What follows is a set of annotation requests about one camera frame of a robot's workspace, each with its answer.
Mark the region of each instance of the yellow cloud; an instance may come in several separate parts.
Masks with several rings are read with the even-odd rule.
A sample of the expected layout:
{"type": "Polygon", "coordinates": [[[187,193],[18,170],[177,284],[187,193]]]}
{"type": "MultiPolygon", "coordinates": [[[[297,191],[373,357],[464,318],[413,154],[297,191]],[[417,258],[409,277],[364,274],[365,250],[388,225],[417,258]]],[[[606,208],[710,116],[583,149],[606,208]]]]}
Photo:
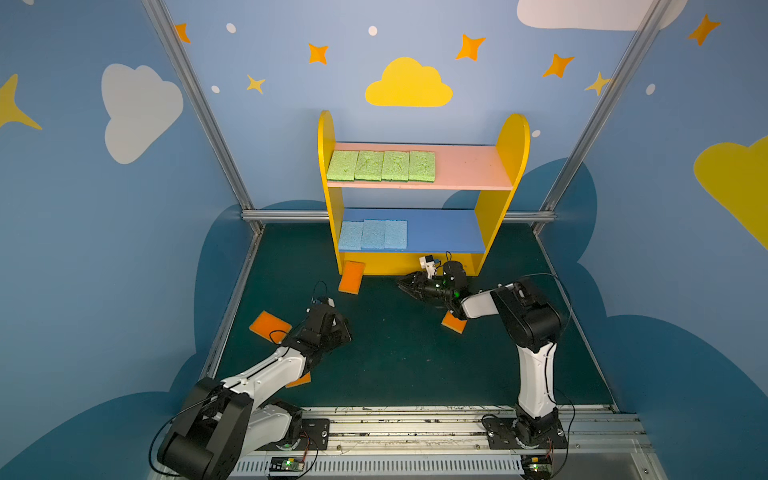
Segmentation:
{"type": "Polygon", "coordinates": [[[440,72],[408,57],[393,60],[382,79],[366,89],[366,100],[380,107],[442,107],[452,97],[453,90],[442,83],[440,72]]]}
{"type": "Polygon", "coordinates": [[[694,174],[704,190],[768,248],[768,137],[751,147],[713,145],[696,159],[694,174]]]}

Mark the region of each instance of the painted cloud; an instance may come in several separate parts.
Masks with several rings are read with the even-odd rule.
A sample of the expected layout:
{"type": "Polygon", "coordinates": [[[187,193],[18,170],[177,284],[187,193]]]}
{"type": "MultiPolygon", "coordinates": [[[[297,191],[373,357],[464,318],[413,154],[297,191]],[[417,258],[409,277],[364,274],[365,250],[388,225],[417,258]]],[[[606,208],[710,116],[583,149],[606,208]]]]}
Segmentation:
{"type": "MultiPolygon", "coordinates": [[[[674,21],[688,0],[672,0],[661,27],[674,21]]],[[[653,0],[520,0],[518,18],[534,28],[637,30],[653,0]]]]}
{"type": "Polygon", "coordinates": [[[109,65],[101,76],[101,96],[111,118],[104,141],[119,164],[139,158],[184,108],[179,87],[146,65],[136,70],[109,65]]]}

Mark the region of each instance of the orange star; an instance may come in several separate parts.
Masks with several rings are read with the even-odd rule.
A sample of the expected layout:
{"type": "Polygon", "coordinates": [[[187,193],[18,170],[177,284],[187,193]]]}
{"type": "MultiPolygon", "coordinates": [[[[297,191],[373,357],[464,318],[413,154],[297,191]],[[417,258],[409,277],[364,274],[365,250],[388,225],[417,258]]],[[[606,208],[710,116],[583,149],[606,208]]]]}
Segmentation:
{"type": "Polygon", "coordinates": [[[710,22],[710,16],[705,15],[699,26],[694,30],[694,33],[688,35],[688,39],[698,41],[699,46],[701,46],[701,44],[704,43],[704,40],[707,39],[707,35],[719,26],[719,22],[710,22]]]}
{"type": "Polygon", "coordinates": [[[328,50],[328,47],[316,47],[310,43],[310,51],[312,52],[310,55],[310,63],[319,61],[322,62],[323,65],[328,65],[326,63],[326,50],[328,50]]]}
{"type": "Polygon", "coordinates": [[[456,60],[459,60],[460,58],[471,58],[472,60],[477,61],[478,48],[480,48],[480,44],[484,41],[484,38],[472,40],[470,37],[464,35],[464,44],[462,45],[462,50],[456,56],[456,60]]]}
{"type": "Polygon", "coordinates": [[[192,43],[190,41],[190,38],[187,37],[187,24],[186,23],[180,23],[179,25],[174,25],[176,27],[176,33],[179,34],[179,39],[185,43],[192,43]]]}
{"type": "Polygon", "coordinates": [[[567,67],[574,58],[576,57],[560,58],[558,54],[554,54],[554,57],[552,57],[552,65],[549,66],[549,69],[544,72],[542,77],[546,77],[547,75],[557,75],[558,77],[563,78],[565,67],[567,67]]]}

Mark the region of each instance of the dark green floor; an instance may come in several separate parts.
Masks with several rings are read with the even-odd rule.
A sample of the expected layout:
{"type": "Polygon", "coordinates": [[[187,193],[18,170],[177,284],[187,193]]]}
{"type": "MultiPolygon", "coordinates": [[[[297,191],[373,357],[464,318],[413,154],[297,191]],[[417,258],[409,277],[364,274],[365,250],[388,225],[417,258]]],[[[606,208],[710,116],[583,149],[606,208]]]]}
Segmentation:
{"type": "MultiPolygon", "coordinates": [[[[502,225],[482,274],[470,279],[470,287],[486,290],[546,271],[530,227],[509,223],[502,225]]],[[[315,282],[325,280],[329,296],[349,319],[353,341],[327,356],[312,371],[311,383],[278,392],[281,399],[298,406],[515,404],[518,354],[498,316],[470,320],[459,335],[440,325],[444,310],[405,295],[394,277],[363,277],[358,296],[339,293],[339,279],[327,224],[267,225],[219,378],[236,375],[274,351],[248,330],[263,310],[296,325],[306,315],[315,282]]],[[[535,279],[564,311],[554,280],[535,279]]],[[[573,324],[558,344],[554,380],[576,403],[612,403],[573,324]]]]}

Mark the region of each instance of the blue shelf board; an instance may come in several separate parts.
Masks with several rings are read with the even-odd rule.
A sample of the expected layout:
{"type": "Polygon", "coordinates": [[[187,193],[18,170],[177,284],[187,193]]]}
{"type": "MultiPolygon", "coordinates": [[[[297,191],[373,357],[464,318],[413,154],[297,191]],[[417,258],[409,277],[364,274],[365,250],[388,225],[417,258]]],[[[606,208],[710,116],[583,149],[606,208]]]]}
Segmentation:
{"type": "Polygon", "coordinates": [[[341,252],[485,253],[474,210],[419,208],[345,208],[344,221],[405,220],[408,246],[404,250],[341,250],[341,252]]]}

